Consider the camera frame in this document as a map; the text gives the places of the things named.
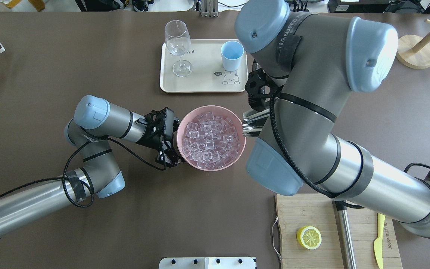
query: plastic cup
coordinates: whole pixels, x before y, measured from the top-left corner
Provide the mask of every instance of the plastic cup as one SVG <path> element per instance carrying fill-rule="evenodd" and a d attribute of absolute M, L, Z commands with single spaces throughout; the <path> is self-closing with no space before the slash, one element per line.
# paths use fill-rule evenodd
<path fill-rule="evenodd" d="M 222 45 L 222 64 L 226 71 L 237 70 L 242 61 L 244 49 L 242 44 L 237 41 L 228 41 Z"/>
<path fill-rule="evenodd" d="M 232 163 L 228 164 L 225 167 L 211 169 L 211 170 L 197 167 L 196 161 L 190 160 L 188 156 L 184 155 L 184 151 L 182 150 L 182 148 L 184 147 L 182 145 L 182 139 L 184 139 L 186 137 L 185 131 L 186 131 L 187 124 L 189 124 L 191 121 L 193 121 L 196 116 L 203 114 L 203 113 L 210 112 L 210 111 L 213 112 L 213 114 L 216 116 L 229 117 L 230 119 L 232 119 L 233 125 L 237 130 L 237 135 L 239 137 L 239 142 L 240 142 L 239 154 L 236 158 L 234 158 L 234 161 Z M 182 119 L 182 121 L 180 121 L 178 130 L 179 131 L 177 132 L 177 148 L 179 149 L 180 155 L 182 156 L 182 158 L 184 158 L 184 160 L 186 160 L 186 162 L 189 165 L 191 165 L 197 169 L 203 170 L 203 171 L 219 171 L 219 170 L 223 170 L 227 167 L 230 167 L 232 164 L 236 163 L 237 160 L 239 159 L 239 157 L 242 155 L 244 147 L 245 147 L 245 143 L 246 143 L 246 138 L 243 136 L 242 121 L 240 121 L 240 119 L 237 117 L 237 115 L 235 115 L 235 113 L 233 113 L 229 109 L 226 109 L 226 108 L 221 107 L 221 106 L 209 105 L 209 106 L 202 106 L 202 107 L 199 107 L 199 108 L 192 110 L 189 114 L 187 114 L 184 117 L 184 119 Z"/>

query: blue plastic cover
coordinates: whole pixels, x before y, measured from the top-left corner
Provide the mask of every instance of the blue plastic cover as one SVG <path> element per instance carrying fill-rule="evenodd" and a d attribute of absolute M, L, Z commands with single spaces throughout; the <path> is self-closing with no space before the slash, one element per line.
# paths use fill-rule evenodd
<path fill-rule="evenodd" d="M 284 0 L 249 0 L 235 21 L 235 33 L 247 53 L 268 45 L 281 31 L 290 15 Z"/>
<path fill-rule="evenodd" d="M 354 92 L 372 92 L 391 69 L 398 50 L 393 26 L 354 17 L 346 39 L 346 73 Z"/>
<path fill-rule="evenodd" d="M 112 194 L 115 194 L 121 189 L 124 189 L 124 187 L 125 187 L 125 181 L 124 181 L 124 177 L 122 176 L 122 171 L 120 171 L 116 175 L 116 177 L 109 184 L 107 184 L 106 187 L 104 187 L 104 189 L 101 189 L 101 191 L 97 193 L 97 197 L 106 198 L 108 196 L 111 196 Z"/>
<path fill-rule="evenodd" d="M 70 121 L 66 124 L 66 127 L 64 128 L 64 137 L 65 137 L 65 139 L 67 140 L 67 142 L 68 142 L 69 144 L 71 144 L 71 145 L 75 146 L 75 143 L 73 143 L 73 142 L 70 140 L 70 138 L 69 138 L 69 124 L 71 124 L 71 121 L 72 121 L 72 120 L 70 120 Z"/>
<path fill-rule="evenodd" d="M 109 116 L 110 104 L 107 100 L 92 95 L 82 97 L 75 108 L 74 121 L 87 130 L 101 126 Z"/>
<path fill-rule="evenodd" d="M 286 160 L 261 138 L 255 140 L 246 172 L 265 188 L 286 196 L 297 193 L 303 180 Z"/>

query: wine glass base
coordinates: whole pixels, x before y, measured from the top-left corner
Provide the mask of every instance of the wine glass base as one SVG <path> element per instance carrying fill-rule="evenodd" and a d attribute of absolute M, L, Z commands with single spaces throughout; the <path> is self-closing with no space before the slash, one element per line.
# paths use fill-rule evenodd
<path fill-rule="evenodd" d="M 174 63 L 173 70 L 176 76 L 184 78 L 191 74 L 191 63 L 186 60 L 177 61 Z"/>

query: lemon half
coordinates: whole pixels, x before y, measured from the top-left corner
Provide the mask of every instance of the lemon half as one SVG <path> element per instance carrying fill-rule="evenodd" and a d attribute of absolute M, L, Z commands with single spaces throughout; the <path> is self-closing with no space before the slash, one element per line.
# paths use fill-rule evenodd
<path fill-rule="evenodd" d="M 313 226 L 303 226 L 298 229 L 296 239 L 307 249 L 317 249 L 321 245 L 321 233 Z"/>

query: tabletop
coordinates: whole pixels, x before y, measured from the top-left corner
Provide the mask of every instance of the tabletop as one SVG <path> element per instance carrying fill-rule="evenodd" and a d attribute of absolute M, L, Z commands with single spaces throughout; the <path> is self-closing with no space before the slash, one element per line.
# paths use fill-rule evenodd
<path fill-rule="evenodd" d="M 167 106 L 182 118 L 196 107 L 220 105 L 242 117 L 246 93 L 167 94 L 159 87 L 166 22 L 183 20 L 193 39 L 231 39 L 237 13 L 207 19 L 197 12 L 1 12 L 0 194 L 62 173 L 75 151 L 63 128 L 87 94 L 138 114 Z M 399 36 L 430 31 L 423 22 L 430 15 L 326 15 L 387 22 Z M 430 165 L 430 68 L 413 70 L 396 60 L 378 90 L 351 96 L 333 133 L 400 169 Z M 258 268 L 277 268 L 274 194 L 244 170 L 253 143 L 247 139 L 238 162 L 219 172 L 186 164 L 157 171 L 112 145 L 125 189 L 4 235 L 0 268 L 157 268 L 163 257 L 216 256 L 252 256 Z M 156 156 L 126 145 L 148 160 Z M 70 168 L 82 165 L 75 159 Z M 430 240 L 395 228 L 404 268 L 430 268 Z"/>

